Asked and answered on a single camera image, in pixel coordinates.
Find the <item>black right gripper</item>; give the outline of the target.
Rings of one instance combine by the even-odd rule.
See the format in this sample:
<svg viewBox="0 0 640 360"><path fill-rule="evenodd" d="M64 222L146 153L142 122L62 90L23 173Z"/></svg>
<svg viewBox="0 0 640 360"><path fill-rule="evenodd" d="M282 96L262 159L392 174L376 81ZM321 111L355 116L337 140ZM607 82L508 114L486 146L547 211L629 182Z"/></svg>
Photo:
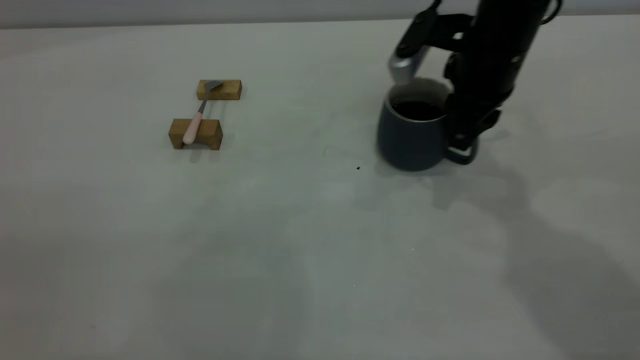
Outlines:
<svg viewBox="0 0 640 360"><path fill-rule="evenodd" d="M450 21L461 38L444 70L453 92L446 98L448 145L473 147L498 123L498 109L515 88L522 64L543 23L542 14L476 14Z"/></svg>

